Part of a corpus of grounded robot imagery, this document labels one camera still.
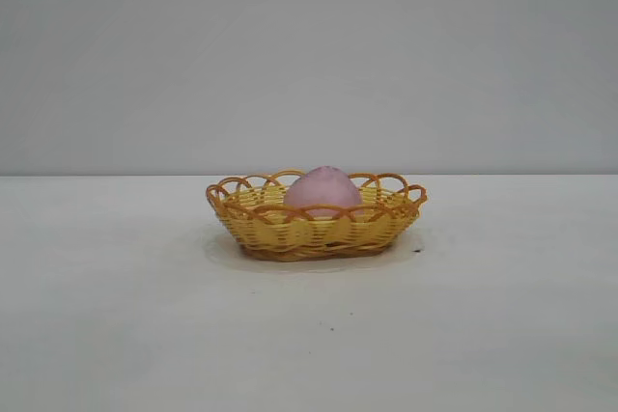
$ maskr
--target gray wall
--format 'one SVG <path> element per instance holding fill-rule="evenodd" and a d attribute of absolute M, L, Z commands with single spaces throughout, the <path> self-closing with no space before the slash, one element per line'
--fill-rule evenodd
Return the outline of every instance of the gray wall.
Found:
<path fill-rule="evenodd" d="M 0 0 L 0 174 L 617 172 L 618 0 Z"/>

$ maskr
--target woven basket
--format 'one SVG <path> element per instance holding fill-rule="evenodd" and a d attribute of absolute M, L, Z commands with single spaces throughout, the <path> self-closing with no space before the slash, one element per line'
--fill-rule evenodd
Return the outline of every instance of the woven basket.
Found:
<path fill-rule="evenodd" d="M 274 175 L 225 178 L 206 190 L 217 218 L 249 256 L 264 261 L 303 261 L 372 256 L 388 248 L 394 239 L 420 215 L 427 201 L 425 188 L 408 185 L 396 174 L 351 174 L 360 179 L 362 206 L 338 207 L 283 205 L 288 185 L 279 178 L 300 177 L 302 171 L 287 170 Z M 395 179 L 399 190 L 382 187 Z M 254 185 L 259 180 L 262 185 Z M 410 192 L 418 191 L 416 199 Z M 307 211 L 332 209 L 332 218 L 315 218 Z"/>

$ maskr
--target pink egg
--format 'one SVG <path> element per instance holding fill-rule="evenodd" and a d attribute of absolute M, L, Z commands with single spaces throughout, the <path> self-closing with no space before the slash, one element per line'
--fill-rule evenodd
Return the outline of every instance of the pink egg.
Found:
<path fill-rule="evenodd" d="M 288 189 L 283 204 L 294 207 L 333 205 L 352 207 L 362 205 L 358 188 L 343 171 L 331 166 L 322 166 L 297 179 Z M 337 214 L 333 209 L 307 211 L 314 217 Z"/>

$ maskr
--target basket base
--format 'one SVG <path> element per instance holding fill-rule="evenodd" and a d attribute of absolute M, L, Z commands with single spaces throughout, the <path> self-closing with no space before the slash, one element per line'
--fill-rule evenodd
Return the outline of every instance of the basket base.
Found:
<path fill-rule="evenodd" d="M 371 250 L 333 250 L 333 251 L 312 251 L 304 249 L 302 251 L 287 251 L 274 252 L 269 250 L 252 250 L 240 245 L 242 252 L 258 261 L 277 261 L 277 262 L 298 262 L 298 261 L 325 261 L 325 260 L 340 260 L 348 258 L 367 258 L 377 256 L 389 249 L 392 243 L 380 248 L 372 248 Z"/>

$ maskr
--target white table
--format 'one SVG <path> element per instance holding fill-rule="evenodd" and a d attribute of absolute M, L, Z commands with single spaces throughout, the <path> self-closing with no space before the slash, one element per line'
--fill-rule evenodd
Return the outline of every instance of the white table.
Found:
<path fill-rule="evenodd" d="M 394 250 L 296 264 L 216 179 L 0 179 L 1 411 L 618 410 L 618 177 L 410 177 Z"/>

